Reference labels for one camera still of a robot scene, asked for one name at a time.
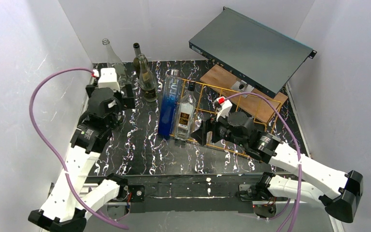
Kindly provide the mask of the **clear labelled wine bottle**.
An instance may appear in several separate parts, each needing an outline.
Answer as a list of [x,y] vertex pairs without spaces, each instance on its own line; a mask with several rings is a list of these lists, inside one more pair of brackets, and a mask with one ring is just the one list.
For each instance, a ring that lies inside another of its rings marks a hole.
[[154,102],[157,99],[157,81],[151,72],[148,61],[144,54],[138,55],[140,72],[139,72],[139,85],[143,97],[148,102]]

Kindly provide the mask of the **clear square liquor bottle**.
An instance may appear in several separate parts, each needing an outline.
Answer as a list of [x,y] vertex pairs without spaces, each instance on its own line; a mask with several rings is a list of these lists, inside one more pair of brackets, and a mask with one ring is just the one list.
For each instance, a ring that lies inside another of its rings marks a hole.
[[186,141],[191,133],[191,119],[194,116],[196,98],[194,97],[196,83],[191,81],[179,101],[174,128],[174,137]]

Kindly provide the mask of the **blue tall glass bottle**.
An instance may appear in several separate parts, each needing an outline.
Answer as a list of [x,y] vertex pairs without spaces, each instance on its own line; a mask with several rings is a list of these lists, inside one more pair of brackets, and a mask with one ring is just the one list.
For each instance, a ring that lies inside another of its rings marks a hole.
[[173,117],[175,116],[177,101],[180,96],[181,82],[182,79],[178,69],[171,69],[169,75],[165,78],[157,130],[160,137],[165,140],[170,138]]

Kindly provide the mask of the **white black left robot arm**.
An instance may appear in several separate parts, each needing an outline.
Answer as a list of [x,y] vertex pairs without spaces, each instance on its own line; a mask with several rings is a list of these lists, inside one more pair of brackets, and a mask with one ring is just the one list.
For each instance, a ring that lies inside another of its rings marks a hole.
[[93,212],[110,200],[126,200],[128,181],[110,174],[98,186],[80,197],[83,185],[113,130],[127,108],[117,81],[88,85],[87,109],[80,116],[71,138],[71,153],[63,161],[66,169],[40,209],[30,212],[29,222],[49,232],[82,232]]

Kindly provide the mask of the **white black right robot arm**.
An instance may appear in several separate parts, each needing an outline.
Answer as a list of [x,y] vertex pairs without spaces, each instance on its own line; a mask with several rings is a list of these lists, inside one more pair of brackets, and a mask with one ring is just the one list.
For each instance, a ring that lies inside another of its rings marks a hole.
[[203,121],[191,137],[200,145],[225,140],[240,146],[251,158],[280,167],[298,179],[292,180],[272,173],[264,173],[251,190],[243,194],[253,201],[259,197],[294,199],[300,193],[303,202],[323,207],[335,219],[352,223],[363,195],[363,175],[355,170],[348,173],[327,167],[290,147],[276,136],[260,131],[252,118],[243,112],[227,117],[212,117]]

